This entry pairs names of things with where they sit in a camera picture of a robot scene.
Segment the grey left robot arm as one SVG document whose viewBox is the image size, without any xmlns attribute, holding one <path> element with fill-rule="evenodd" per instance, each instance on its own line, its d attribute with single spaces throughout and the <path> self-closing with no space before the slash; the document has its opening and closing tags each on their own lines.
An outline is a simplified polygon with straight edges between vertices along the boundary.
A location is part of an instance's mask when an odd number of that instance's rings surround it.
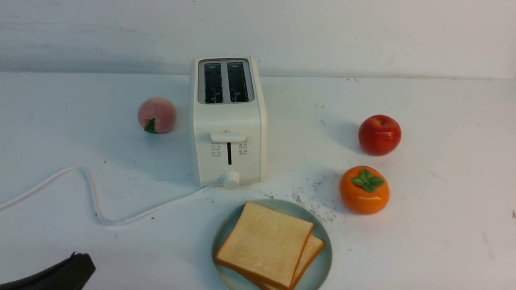
<svg viewBox="0 0 516 290">
<path fill-rule="evenodd" d="M 34 275 L 0 285 L 2 290 L 82 290 L 96 271 L 87 253 L 70 257 Z"/>
</svg>

